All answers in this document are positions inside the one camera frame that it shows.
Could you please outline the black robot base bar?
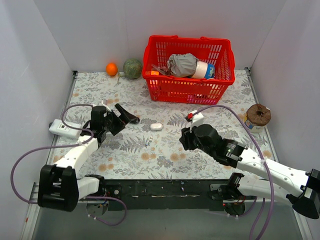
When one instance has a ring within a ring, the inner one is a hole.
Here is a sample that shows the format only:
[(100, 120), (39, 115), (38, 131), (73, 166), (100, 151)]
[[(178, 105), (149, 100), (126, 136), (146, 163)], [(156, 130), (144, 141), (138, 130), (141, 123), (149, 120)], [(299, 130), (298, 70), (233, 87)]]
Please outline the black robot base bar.
[(208, 210), (236, 216), (246, 210), (245, 197), (226, 179), (107, 179), (102, 189), (86, 197), (109, 211)]

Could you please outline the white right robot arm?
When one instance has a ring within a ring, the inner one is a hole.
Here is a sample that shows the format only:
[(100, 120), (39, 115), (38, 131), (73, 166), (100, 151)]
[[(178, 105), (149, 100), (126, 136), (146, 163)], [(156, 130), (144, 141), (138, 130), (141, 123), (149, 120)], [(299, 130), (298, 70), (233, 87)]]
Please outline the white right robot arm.
[(181, 130), (179, 139), (184, 150), (201, 150), (219, 164), (257, 175), (259, 180), (246, 176), (231, 177), (226, 186), (227, 195), (237, 199), (241, 195), (274, 199), (292, 206), (299, 214), (320, 217), (320, 172), (298, 170), (260, 156), (244, 144), (222, 138), (209, 124)]

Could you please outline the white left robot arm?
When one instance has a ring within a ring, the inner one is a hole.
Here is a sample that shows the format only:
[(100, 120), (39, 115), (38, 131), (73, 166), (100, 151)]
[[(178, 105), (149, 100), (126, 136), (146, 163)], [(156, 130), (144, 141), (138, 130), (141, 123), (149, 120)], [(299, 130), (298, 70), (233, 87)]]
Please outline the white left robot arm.
[(78, 201), (87, 196), (92, 196), (95, 200), (106, 196), (104, 177), (95, 174), (80, 177), (79, 171), (90, 155), (99, 149), (108, 133), (115, 136), (127, 124), (140, 122), (139, 117), (126, 111), (120, 104), (117, 103), (115, 108), (120, 115), (116, 115), (105, 105), (93, 106), (90, 120), (84, 124), (77, 146), (53, 165), (46, 164), (42, 167), (37, 196), (40, 207), (71, 212)]

